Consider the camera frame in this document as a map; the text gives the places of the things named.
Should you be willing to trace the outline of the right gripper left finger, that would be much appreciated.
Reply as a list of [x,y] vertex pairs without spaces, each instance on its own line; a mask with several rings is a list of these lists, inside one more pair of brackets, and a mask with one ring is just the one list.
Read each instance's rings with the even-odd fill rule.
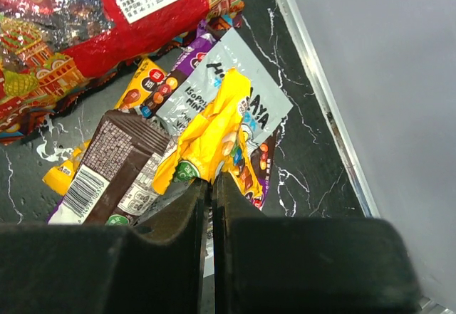
[[138,226],[1,226],[3,313],[197,313],[208,183]]

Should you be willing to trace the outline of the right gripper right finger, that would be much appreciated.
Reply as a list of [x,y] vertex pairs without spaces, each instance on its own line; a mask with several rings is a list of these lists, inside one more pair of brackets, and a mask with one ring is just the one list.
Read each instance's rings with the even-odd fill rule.
[[270,217],[232,177],[213,186],[217,313],[415,313],[400,234],[372,218]]

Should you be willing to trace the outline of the brown candy packet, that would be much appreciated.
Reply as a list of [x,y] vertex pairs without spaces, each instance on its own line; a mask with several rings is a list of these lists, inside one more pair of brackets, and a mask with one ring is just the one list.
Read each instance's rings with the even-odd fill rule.
[[148,160],[161,158],[170,136],[155,118],[109,110],[49,224],[107,224]]

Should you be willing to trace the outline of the yellow candy packet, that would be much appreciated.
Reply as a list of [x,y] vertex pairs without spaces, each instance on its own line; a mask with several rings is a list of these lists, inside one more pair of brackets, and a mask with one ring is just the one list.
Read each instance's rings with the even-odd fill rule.
[[174,180],[215,181],[234,147],[250,95],[250,80],[236,68],[229,69],[215,99],[189,123],[158,166],[152,182],[158,194]]
[[[164,80],[166,75],[167,73],[155,62],[149,58],[142,59],[132,80],[113,108],[128,112],[137,107],[152,93],[152,88]],[[42,179],[43,182],[57,194],[65,195],[89,144],[90,139],[74,148],[66,161],[49,169]]]

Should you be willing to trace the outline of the purple candy packet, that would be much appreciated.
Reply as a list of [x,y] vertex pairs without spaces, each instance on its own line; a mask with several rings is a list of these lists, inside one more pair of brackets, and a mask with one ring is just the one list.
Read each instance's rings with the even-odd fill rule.
[[155,115],[171,94],[188,79],[219,39],[220,36],[207,21],[199,22],[195,40],[184,48],[171,71],[152,87],[151,94],[139,105],[139,111],[143,117],[151,118]]

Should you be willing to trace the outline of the large red snack bag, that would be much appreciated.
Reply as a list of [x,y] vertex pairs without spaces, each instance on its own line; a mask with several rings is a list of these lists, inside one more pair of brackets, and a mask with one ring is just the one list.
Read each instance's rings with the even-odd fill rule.
[[242,0],[1,0],[1,142],[20,140],[118,66],[161,56]]

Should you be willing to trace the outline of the silver snack packet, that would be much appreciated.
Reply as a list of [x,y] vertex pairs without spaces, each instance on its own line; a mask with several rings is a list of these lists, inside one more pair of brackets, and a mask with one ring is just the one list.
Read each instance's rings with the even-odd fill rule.
[[244,197],[260,211],[263,209],[269,192],[278,135],[279,129],[275,129],[260,146],[252,151],[249,155],[250,167],[246,165],[246,154],[244,153],[247,147],[242,148],[239,140],[235,141],[229,155],[228,173],[231,174]]

